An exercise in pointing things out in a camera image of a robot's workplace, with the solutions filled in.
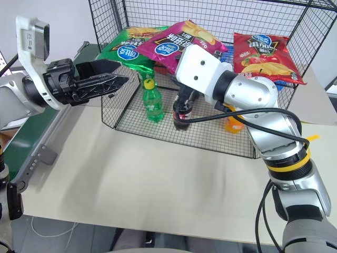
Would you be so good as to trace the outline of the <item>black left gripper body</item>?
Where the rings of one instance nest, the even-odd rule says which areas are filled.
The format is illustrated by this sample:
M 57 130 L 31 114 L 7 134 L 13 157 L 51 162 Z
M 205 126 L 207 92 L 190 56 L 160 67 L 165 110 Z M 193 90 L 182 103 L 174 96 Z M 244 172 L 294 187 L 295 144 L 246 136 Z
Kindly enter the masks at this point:
M 89 102 L 89 99 L 80 98 L 76 87 L 75 67 L 71 59 L 52 62 L 43 77 L 49 91 L 62 104 L 76 106 Z

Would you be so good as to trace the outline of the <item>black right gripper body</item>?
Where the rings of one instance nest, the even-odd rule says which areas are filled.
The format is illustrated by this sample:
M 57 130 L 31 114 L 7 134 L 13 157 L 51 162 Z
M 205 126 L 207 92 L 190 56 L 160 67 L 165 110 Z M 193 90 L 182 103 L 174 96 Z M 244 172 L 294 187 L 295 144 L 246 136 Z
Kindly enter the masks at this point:
M 185 84 L 180 84 L 179 91 L 177 94 L 177 100 L 179 102 L 194 102 L 196 101 L 202 94 L 198 92 L 197 90 L 194 90 Z

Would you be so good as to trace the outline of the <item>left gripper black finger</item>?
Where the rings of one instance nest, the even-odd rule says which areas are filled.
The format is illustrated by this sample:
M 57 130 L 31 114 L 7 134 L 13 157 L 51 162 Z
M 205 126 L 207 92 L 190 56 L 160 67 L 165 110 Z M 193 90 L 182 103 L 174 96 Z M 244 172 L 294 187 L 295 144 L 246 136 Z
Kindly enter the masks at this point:
M 85 102 L 90 99 L 118 91 L 129 78 L 118 74 L 100 74 L 88 79 L 76 81 L 71 91 L 74 102 Z
M 113 73 L 119 67 L 119 62 L 110 61 L 107 59 L 76 64 L 76 69 L 81 80 L 88 79 L 92 76 L 100 74 Z

